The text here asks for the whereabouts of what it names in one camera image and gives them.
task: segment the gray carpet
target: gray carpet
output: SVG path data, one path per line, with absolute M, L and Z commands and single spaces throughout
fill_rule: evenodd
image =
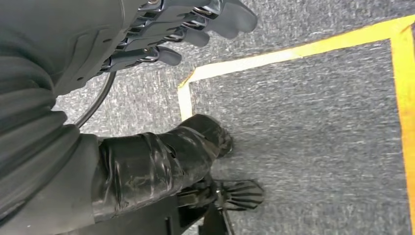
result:
M 190 87 L 196 113 L 235 138 L 213 175 L 267 191 L 256 214 L 234 215 L 238 234 L 409 234 L 389 42 Z
M 245 1 L 258 29 L 207 47 L 173 44 L 177 67 L 120 71 L 82 129 L 101 136 L 163 132 L 180 122 L 177 85 L 196 67 L 247 57 L 415 13 L 413 0 Z M 410 234 L 389 42 L 332 51 L 191 85 L 196 111 L 233 133 L 234 155 L 213 173 L 254 178 L 267 190 L 254 212 L 235 213 L 237 234 Z M 102 85 L 60 97 L 69 122 Z

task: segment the black mechanical foot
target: black mechanical foot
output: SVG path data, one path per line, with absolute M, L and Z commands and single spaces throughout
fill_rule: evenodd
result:
M 253 180 L 215 180 L 224 197 L 223 207 L 229 211 L 246 211 L 257 208 L 265 197 L 265 191 Z

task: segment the black cable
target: black cable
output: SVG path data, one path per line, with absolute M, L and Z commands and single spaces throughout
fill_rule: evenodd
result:
M 89 108 L 78 118 L 78 120 L 76 120 L 75 125 L 78 128 L 81 128 L 85 124 L 85 122 L 87 122 L 92 117 L 92 115 L 96 112 L 96 110 L 101 106 L 102 102 L 105 100 L 105 98 L 107 97 L 108 93 L 111 90 L 111 87 L 113 86 L 115 76 L 116 76 L 116 71 L 111 72 L 108 75 L 104 86 L 101 88 L 100 93 L 95 98 L 92 105 L 90 105 Z

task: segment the yellow tape line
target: yellow tape line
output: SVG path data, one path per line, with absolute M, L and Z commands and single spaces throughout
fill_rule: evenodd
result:
M 415 15 L 406 16 L 299 47 L 197 67 L 193 74 L 185 79 L 178 88 L 182 120 L 186 120 L 193 115 L 189 87 L 191 82 L 276 62 L 299 59 L 331 50 L 391 39 L 393 72 L 402 128 L 402 149 L 413 228 L 412 234 L 415 235 L 415 58 L 411 30 L 411 25 L 414 22 Z
M 253 69 L 276 62 L 298 59 L 331 50 L 353 47 L 356 45 L 389 39 L 392 35 L 398 34 L 404 28 L 411 25 L 414 21 L 415 15 L 406 16 L 386 22 L 377 23 L 349 33 L 340 34 L 328 39 L 309 43 L 299 47 L 271 52 L 249 58 L 225 61 L 197 67 L 193 74 L 185 79 L 178 88 L 179 106 L 182 120 L 186 120 L 192 116 L 192 104 L 190 100 L 189 88 L 190 82 L 216 77 L 232 72 Z
M 415 54 L 411 27 L 391 37 L 412 234 L 415 235 Z

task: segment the metal screw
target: metal screw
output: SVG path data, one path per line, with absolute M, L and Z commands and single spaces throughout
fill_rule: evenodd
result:
M 148 1 L 148 4 L 154 5 L 154 4 L 159 3 L 159 1 L 160 1 L 160 0 L 149 0 L 149 1 Z

